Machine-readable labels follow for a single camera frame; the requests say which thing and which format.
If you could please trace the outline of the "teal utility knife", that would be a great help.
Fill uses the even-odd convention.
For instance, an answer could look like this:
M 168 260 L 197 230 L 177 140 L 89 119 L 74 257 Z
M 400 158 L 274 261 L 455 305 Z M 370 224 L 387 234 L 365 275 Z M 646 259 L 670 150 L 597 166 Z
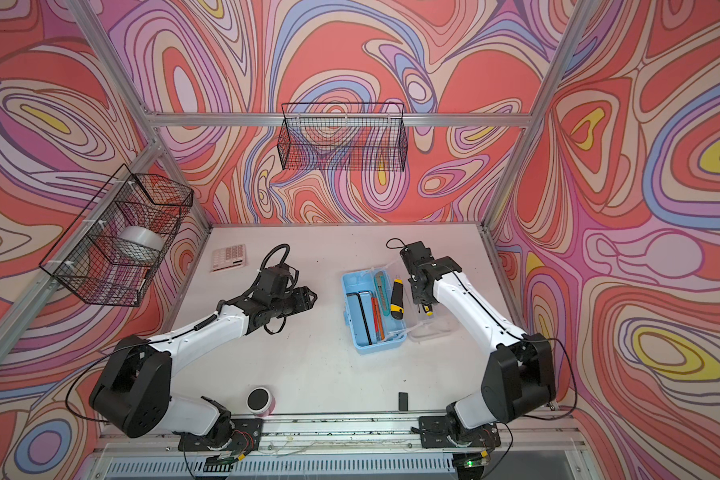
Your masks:
M 388 278 L 384 270 L 378 270 L 374 274 L 374 285 L 382 314 L 384 316 L 390 316 L 390 290 Z

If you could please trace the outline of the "yellow black utility knife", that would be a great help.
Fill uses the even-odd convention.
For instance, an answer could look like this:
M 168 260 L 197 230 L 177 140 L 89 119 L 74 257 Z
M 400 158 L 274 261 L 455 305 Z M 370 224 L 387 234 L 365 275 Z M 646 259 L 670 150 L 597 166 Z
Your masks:
M 404 285 L 400 279 L 395 279 L 390 297 L 390 315 L 395 320 L 404 318 Z

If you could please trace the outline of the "blue plastic tool box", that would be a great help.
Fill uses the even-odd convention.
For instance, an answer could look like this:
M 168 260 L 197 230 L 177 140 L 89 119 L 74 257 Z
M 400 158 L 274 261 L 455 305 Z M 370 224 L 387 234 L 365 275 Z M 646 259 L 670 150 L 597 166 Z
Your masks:
M 348 272 L 341 277 L 344 321 L 360 354 L 446 337 L 459 329 L 455 317 L 437 305 L 427 313 L 413 302 L 409 274 L 400 260 Z

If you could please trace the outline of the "red hex key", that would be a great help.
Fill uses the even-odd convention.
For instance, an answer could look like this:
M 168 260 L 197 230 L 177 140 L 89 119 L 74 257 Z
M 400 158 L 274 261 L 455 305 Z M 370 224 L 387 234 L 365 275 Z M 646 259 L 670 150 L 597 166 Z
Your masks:
M 374 331 L 376 335 L 376 342 L 379 343 L 384 339 L 383 323 L 381 309 L 378 299 L 374 294 L 371 295 L 371 305 L 373 313 Z

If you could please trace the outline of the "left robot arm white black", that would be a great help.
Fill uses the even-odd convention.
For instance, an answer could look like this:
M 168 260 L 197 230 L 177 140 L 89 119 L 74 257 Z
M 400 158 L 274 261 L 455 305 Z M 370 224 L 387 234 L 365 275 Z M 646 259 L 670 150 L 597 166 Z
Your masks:
M 172 379 L 205 354 L 259 329 L 273 319 L 311 310 L 318 295 L 299 286 L 298 272 L 277 265 L 258 272 L 253 284 L 222 300 L 207 317 L 149 339 L 131 335 L 107 359 L 89 396 L 90 407 L 129 438 L 171 432 L 220 450 L 232 439 L 231 412 L 207 397 L 172 390 Z

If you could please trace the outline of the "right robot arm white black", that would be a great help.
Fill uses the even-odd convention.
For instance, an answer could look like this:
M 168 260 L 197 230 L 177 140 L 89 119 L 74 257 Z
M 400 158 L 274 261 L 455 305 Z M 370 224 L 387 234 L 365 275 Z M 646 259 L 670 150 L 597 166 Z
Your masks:
M 457 431 L 509 423 L 556 399 L 552 347 L 541 334 L 528 334 L 502 316 L 476 290 L 451 257 L 435 258 L 418 241 L 400 250 L 413 303 L 429 313 L 444 306 L 487 356 L 479 389 L 447 407 Z

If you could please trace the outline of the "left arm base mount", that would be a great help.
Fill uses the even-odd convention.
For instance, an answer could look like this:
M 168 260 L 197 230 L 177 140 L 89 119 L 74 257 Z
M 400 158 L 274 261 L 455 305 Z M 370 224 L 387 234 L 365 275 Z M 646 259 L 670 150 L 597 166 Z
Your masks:
M 231 412 L 219 402 L 206 396 L 202 396 L 202 399 L 216 408 L 219 418 L 204 436 L 181 433 L 179 451 L 250 454 L 258 450 L 264 425 L 261 418 L 233 418 Z

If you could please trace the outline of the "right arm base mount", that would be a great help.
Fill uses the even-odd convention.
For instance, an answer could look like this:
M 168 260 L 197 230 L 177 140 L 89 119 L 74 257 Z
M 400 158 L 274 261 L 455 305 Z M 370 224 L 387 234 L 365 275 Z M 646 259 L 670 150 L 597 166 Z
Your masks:
M 466 429 L 452 415 L 420 416 L 411 432 L 419 436 L 425 449 L 481 448 L 488 452 L 501 445 L 498 429 L 494 424 L 485 424 Z

